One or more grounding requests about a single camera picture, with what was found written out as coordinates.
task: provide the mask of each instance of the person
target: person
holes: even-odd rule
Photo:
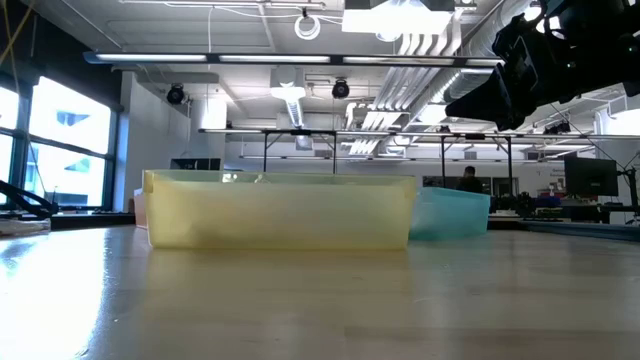
[[[482,194],[482,182],[476,177],[476,168],[473,166],[467,166],[464,169],[464,176],[458,182],[456,190],[473,192]]]

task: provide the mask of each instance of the computer monitor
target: computer monitor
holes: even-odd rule
[[[564,174],[570,194],[618,196],[618,171],[613,160],[568,157]]]
[[[171,159],[170,169],[220,170],[220,159]]]

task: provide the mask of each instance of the yellow plastic bin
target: yellow plastic bin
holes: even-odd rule
[[[158,248],[405,249],[416,195],[406,176],[153,170]]]

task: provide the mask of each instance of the translucent plastic container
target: translucent plastic container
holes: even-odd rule
[[[418,192],[411,222],[412,240],[482,235],[487,232],[488,195],[443,188]]]
[[[415,180],[158,170],[143,190],[154,247],[382,250],[407,246]]]

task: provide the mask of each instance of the dome camera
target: dome camera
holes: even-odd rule
[[[171,105],[182,105],[187,102],[187,95],[184,92],[184,85],[171,85],[171,90],[169,90],[169,92],[167,93],[167,101]]]
[[[333,91],[331,91],[331,95],[333,95],[334,99],[344,99],[349,96],[349,85],[347,85],[347,80],[336,80],[336,84],[333,85]]]

